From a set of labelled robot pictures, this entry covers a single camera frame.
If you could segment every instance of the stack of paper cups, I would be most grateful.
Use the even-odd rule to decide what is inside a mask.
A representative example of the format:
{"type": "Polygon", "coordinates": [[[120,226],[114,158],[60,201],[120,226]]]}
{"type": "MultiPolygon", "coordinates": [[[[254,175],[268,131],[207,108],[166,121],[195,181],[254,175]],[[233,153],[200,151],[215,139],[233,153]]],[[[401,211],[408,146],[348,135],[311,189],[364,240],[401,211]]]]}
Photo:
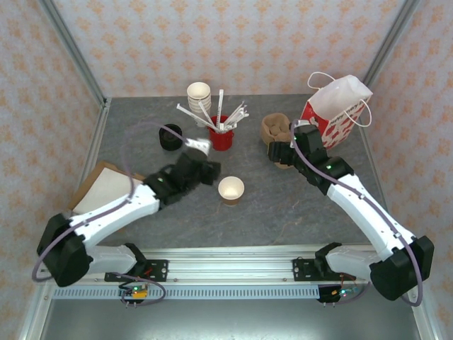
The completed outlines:
{"type": "MultiPolygon", "coordinates": [[[[202,118],[203,120],[206,120],[206,116],[203,113],[199,102],[201,101],[203,103],[203,106],[206,109],[206,112],[208,115],[210,115],[211,111],[211,88],[208,84],[206,83],[192,83],[189,85],[187,88],[187,96],[188,96],[188,102],[189,102],[189,107],[192,113],[197,115],[198,117],[202,118]]],[[[203,125],[202,123],[198,123],[197,125],[201,128],[205,128],[206,126],[203,125]]]]}

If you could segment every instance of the red pen holder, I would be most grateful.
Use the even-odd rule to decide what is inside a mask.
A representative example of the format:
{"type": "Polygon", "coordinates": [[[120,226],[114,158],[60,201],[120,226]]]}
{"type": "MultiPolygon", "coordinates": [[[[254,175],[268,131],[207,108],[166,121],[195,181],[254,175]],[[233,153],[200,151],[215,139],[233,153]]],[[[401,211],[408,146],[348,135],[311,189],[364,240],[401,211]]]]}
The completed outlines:
{"type": "MultiPolygon", "coordinates": [[[[223,123],[227,120],[227,115],[220,116],[220,122],[223,123]]],[[[211,117],[214,125],[217,124],[217,116],[211,117]]],[[[212,147],[217,151],[227,151],[233,145],[233,131],[228,131],[226,133],[217,133],[212,128],[208,128],[210,131],[210,140],[212,142],[212,147]]]]}

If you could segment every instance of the floral wallpaper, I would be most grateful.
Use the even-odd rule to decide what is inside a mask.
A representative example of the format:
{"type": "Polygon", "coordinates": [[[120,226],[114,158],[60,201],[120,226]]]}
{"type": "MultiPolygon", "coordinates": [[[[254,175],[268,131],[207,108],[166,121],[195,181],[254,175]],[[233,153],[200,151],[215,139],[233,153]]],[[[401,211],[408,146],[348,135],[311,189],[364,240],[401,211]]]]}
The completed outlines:
{"type": "Polygon", "coordinates": [[[435,244],[427,281],[453,334],[453,6],[422,1],[373,87],[368,130],[389,209],[435,244]]]}
{"type": "Polygon", "coordinates": [[[0,1],[0,55],[0,337],[17,339],[36,247],[71,199],[98,104],[38,1],[0,1]]]}
{"type": "Polygon", "coordinates": [[[119,97],[184,96],[193,81],[311,93],[319,70],[362,78],[403,2],[56,0],[104,95],[119,97]]]}

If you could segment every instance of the gray marble surface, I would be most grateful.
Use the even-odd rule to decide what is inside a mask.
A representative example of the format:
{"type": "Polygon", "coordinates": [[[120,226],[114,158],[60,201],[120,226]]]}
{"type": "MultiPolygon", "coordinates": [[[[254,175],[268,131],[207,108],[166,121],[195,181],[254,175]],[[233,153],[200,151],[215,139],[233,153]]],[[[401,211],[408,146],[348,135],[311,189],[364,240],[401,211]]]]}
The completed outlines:
{"type": "MultiPolygon", "coordinates": [[[[220,201],[217,185],[200,185],[182,201],[133,222],[103,244],[134,242],[139,248],[171,248],[367,242],[352,220],[301,174],[295,169],[278,169],[266,156],[267,148],[259,136],[263,117],[282,112],[290,120],[298,118],[307,99],[306,95],[225,96],[222,112],[232,112],[245,100],[250,116],[235,129],[233,147],[226,152],[212,151],[210,159],[222,163],[221,178],[242,179],[246,189],[241,202],[226,206],[220,201]]],[[[217,102],[213,96],[212,115],[217,102]]],[[[207,129],[176,110],[177,103],[188,108],[186,97],[114,98],[98,160],[121,169],[123,135],[139,121],[175,123],[186,137],[207,137],[207,129]]],[[[158,130],[152,128],[134,137],[128,153],[133,172],[146,176],[178,158],[180,151],[162,150],[158,130]]],[[[367,190],[381,200],[358,127],[329,154],[343,157],[367,190]]]]}

